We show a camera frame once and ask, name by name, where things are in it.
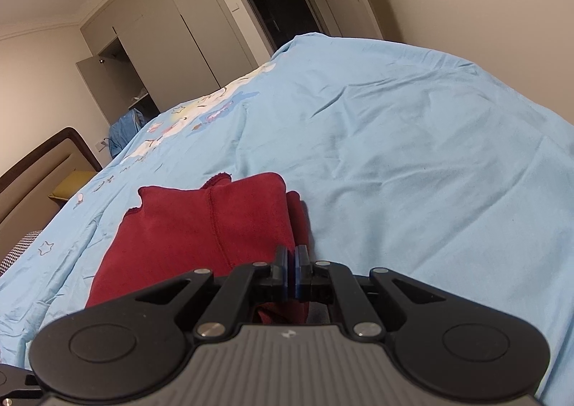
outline blue cloth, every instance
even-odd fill
[[[278,172],[315,253],[391,267],[528,320],[574,398],[574,127],[469,61],[398,43],[296,37],[255,73],[148,123],[0,277],[0,358],[85,304],[138,188]]]
[[[110,155],[115,158],[145,125],[144,115],[132,108],[110,126]]]

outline brown headboard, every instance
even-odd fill
[[[72,127],[36,147],[0,177],[0,260],[28,232],[44,229],[60,210],[48,198],[73,170],[102,166]]]

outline red folded garment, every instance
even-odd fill
[[[195,268],[224,276],[243,263],[272,262],[278,245],[289,251],[296,244],[308,245],[299,194],[285,191],[285,182],[275,173],[236,182],[220,173],[196,191],[140,188],[142,205],[126,212],[94,277],[86,307]],[[298,306],[265,309],[303,323],[306,309]],[[260,317],[266,323],[273,319],[263,311]]]

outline wall outlet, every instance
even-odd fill
[[[100,140],[97,144],[96,144],[96,150],[98,152],[101,152],[103,149],[107,148],[108,143],[107,140]]]

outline houndstooth pillow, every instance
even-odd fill
[[[42,231],[32,231],[20,239],[20,242],[18,242],[18,244],[16,244],[14,248],[8,252],[8,255],[4,257],[4,260],[0,262],[0,276],[2,276],[2,274],[4,274],[4,272],[8,270],[8,268],[10,268],[16,262],[16,260],[18,260],[18,257],[24,254],[24,251],[30,247],[30,245],[38,237],[38,234],[41,232]]]

